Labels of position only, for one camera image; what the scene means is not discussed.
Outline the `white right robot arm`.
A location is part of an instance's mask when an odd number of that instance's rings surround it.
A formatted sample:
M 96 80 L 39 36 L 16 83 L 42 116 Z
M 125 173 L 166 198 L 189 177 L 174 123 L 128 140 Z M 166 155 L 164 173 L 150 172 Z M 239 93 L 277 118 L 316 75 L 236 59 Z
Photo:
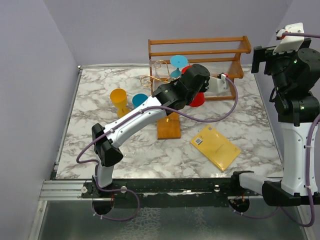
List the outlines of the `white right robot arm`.
M 235 171 L 230 191 L 240 196 L 247 190 L 261 195 L 269 206 L 318 205 L 320 194 L 315 181 L 314 140 L 320 119 L 320 103 L 311 88 L 320 78 L 320 54 L 305 38 L 297 49 L 280 52 L 277 46 L 257 46 L 253 50 L 253 73 L 265 63 L 271 76 L 274 103 L 284 140 L 283 177 L 264 177 L 252 171 Z

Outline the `red plastic goblet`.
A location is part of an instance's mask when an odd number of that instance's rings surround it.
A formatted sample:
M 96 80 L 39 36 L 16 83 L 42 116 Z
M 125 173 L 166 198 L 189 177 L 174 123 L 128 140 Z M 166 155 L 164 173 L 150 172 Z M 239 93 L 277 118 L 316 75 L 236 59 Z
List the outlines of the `red plastic goblet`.
M 185 66 L 182 71 L 181 71 L 181 74 L 183 75 L 187 69 L 191 68 L 192 66 L 191 65 L 188 65 L 188 66 Z M 205 102 L 205 95 L 203 92 L 199 92 L 195 98 L 193 99 L 193 101 L 189 104 L 190 107 L 199 107 L 201 105 L 203 105 Z

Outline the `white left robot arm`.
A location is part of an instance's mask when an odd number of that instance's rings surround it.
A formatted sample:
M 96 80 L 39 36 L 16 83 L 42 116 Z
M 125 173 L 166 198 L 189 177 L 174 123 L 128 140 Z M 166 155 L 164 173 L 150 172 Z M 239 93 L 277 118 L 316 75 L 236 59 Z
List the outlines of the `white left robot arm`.
M 106 126 L 97 123 L 91 128 L 94 152 L 99 159 L 93 185 L 97 196 L 103 198 L 110 193 L 114 166 L 124 157 L 120 146 L 147 125 L 190 105 L 208 86 L 209 79 L 209 70 L 195 63 L 178 79 L 160 85 L 146 101 L 117 121 Z

